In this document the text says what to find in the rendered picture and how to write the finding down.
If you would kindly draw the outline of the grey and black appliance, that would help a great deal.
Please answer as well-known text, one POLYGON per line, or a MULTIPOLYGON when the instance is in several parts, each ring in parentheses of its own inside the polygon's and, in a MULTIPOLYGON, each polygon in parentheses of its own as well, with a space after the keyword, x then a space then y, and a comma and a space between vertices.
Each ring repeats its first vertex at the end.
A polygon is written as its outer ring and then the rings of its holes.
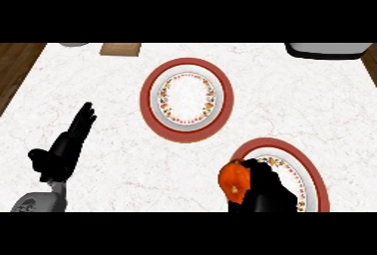
POLYGON ((370 43, 285 43, 286 53, 302 59, 356 60, 370 43))

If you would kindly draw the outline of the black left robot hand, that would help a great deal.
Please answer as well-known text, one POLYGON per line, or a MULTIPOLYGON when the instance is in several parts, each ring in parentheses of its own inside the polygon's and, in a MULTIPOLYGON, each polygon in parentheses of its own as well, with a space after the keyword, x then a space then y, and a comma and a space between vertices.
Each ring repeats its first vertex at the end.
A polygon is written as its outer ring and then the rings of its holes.
POLYGON ((82 144, 95 120, 93 104, 85 102, 48 150, 32 148, 27 157, 32 169, 39 173, 41 182, 64 182, 70 177, 81 153, 82 144))

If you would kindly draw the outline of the brown wooden board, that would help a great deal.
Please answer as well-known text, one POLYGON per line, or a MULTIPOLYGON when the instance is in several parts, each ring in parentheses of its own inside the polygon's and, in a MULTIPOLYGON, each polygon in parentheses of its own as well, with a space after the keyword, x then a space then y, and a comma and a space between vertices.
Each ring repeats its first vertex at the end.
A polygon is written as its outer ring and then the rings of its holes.
POLYGON ((140 47, 140 43, 104 43, 100 49, 100 55, 135 57, 140 52, 140 47))

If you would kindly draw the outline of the orange squash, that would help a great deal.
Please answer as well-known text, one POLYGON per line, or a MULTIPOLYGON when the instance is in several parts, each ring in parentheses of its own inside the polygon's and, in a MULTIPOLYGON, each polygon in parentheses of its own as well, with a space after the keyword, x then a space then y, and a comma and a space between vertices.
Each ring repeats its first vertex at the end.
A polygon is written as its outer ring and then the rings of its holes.
POLYGON ((242 203, 245 192, 249 190, 249 169, 242 166, 242 159, 233 159, 220 169, 217 184, 226 200, 242 203))

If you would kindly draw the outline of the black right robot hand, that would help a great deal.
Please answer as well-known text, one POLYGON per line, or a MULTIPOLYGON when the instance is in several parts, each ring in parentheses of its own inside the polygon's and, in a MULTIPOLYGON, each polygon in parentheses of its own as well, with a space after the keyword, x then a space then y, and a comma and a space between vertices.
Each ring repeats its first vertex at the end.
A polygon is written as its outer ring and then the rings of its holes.
POLYGON ((270 166, 254 158, 245 160, 240 165, 249 171, 249 189, 240 203, 227 203, 227 211, 295 213, 297 197, 282 186, 270 166))

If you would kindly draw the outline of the red-rimmed floral plate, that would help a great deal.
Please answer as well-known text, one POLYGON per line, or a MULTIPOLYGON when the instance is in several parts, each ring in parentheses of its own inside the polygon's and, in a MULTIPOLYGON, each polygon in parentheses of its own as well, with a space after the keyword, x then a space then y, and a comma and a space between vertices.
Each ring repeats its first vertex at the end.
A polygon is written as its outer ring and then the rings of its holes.
POLYGON ((177 58, 150 72, 140 91, 140 111, 150 130, 169 141, 211 137, 227 121, 233 105, 229 79, 197 58, 177 58))
POLYGON ((236 149, 230 158, 254 158, 268 165, 283 187, 297 197, 298 212, 329 211, 326 188, 316 167, 288 142, 268 137, 255 138, 236 149))

